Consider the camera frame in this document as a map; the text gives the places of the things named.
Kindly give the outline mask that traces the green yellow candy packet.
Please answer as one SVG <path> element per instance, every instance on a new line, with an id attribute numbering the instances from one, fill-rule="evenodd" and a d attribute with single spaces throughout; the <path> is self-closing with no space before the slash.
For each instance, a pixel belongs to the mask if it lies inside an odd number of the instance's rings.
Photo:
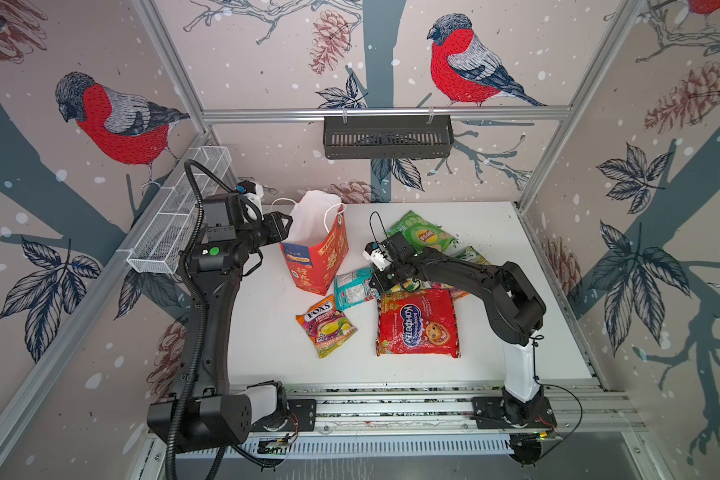
<path id="1" fill-rule="evenodd" d="M 474 247 L 467 246 L 464 249 L 457 252 L 454 257 L 458 260 L 465 262 L 475 263 L 479 265 L 490 265 L 488 261 L 481 253 L 479 253 Z"/>
<path id="2" fill-rule="evenodd" d="M 415 292 L 418 290 L 429 289 L 431 287 L 432 287 L 432 283 L 429 281 L 419 280 L 419 279 L 407 279 L 404 282 L 391 287 L 388 290 L 388 292 L 389 293 Z"/>

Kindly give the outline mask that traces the red paper gift bag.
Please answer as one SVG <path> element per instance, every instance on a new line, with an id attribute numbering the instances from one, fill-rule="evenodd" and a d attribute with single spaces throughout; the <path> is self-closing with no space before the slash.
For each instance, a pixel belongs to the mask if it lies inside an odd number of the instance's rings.
<path id="1" fill-rule="evenodd" d="M 345 210 L 342 199 L 332 193 L 309 190 L 296 202 L 289 202 L 293 223 L 288 237 L 280 243 L 285 264 L 295 286 L 303 291 L 325 295 L 349 252 Z"/>

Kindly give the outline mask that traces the green chips bag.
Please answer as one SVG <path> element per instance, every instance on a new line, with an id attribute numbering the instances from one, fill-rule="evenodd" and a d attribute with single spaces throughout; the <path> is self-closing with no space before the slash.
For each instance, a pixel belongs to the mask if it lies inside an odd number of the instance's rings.
<path id="1" fill-rule="evenodd" d="M 423 248 L 433 248 L 440 252 L 446 252 L 458 243 L 454 235 L 424 219 L 413 210 L 404 214 L 386 233 L 388 236 L 401 233 L 418 252 Z"/>

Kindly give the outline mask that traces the teal snack packet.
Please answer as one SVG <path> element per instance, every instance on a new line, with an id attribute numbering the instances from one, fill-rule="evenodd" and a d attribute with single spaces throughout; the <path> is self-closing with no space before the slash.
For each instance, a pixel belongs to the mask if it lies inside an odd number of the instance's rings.
<path id="1" fill-rule="evenodd" d="M 378 291 L 370 285 L 372 269 L 364 267 L 334 278 L 334 298 L 339 311 L 379 297 Z"/>

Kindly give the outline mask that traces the red snack bag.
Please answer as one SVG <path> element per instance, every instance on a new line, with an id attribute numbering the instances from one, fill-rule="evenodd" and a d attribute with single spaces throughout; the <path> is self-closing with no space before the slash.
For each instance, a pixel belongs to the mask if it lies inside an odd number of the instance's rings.
<path id="1" fill-rule="evenodd" d="M 451 294 L 423 289 L 382 294 L 377 302 L 376 354 L 436 354 L 460 358 Z"/>

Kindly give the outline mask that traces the orange candy snack packet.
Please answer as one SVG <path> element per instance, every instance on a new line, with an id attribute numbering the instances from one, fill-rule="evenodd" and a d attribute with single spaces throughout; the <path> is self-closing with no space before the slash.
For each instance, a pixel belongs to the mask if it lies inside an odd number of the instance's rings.
<path id="1" fill-rule="evenodd" d="M 453 301 L 457 301 L 468 295 L 468 292 L 461 289 L 451 289 L 450 295 Z"/>

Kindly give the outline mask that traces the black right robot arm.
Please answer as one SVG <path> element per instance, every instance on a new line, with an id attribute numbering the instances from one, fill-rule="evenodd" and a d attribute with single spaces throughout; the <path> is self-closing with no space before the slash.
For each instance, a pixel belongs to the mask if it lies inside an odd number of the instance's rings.
<path id="1" fill-rule="evenodd" d="M 380 293 L 417 279 L 442 283 L 481 299 L 492 331 L 504 342 L 501 418 L 521 427 L 546 409 L 544 387 L 535 368 L 537 332 L 543 326 L 546 305 L 519 265 L 481 265 L 431 247 L 418 251 L 401 233 L 368 243 L 363 256 L 373 264 L 371 286 Z"/>

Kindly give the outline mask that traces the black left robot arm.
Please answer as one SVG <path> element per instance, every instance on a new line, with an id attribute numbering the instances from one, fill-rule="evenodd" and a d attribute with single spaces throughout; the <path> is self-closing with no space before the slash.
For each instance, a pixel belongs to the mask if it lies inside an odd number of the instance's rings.
<path id="1" fill-rule="evenodd" d="M 147 425 L 171 454 L 243 444 L 255 426 L 279 428 L 289 410 L 274 380 L 233 392 L 228 353 L 232 313 L 245 264 L 264 246 L 287 237 L 290 218 L 262 213 L 240 193 L 216 194 L 202 203 L 203 218 L 180 255 L 179 273 L 192 298 L 184 351 L 169 397 L 148 409 Z"/>

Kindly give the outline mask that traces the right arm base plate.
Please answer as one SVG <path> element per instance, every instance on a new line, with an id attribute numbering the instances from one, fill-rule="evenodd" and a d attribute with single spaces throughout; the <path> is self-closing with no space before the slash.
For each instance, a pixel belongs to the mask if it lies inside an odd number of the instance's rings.
<path id="1" fill-rule="evenodd" d="M 550 402 L 544 396 L 525 403 L 514 397 L 474 397 L 471 405 L 471 418 L 481 430 L 557 428 Z"/>

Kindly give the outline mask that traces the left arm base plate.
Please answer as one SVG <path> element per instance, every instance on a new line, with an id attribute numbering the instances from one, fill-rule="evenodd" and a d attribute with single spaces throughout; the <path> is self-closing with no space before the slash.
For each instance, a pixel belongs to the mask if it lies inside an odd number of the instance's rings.
<path id="1" fill-rule="evenodd" d="M 252 431 L 256 433 L 313 432 L 316 416 L 317 402 L 314 399 L 289 400 L 288 412 L 284 416 L 259 420 L 252 427 Z"/>

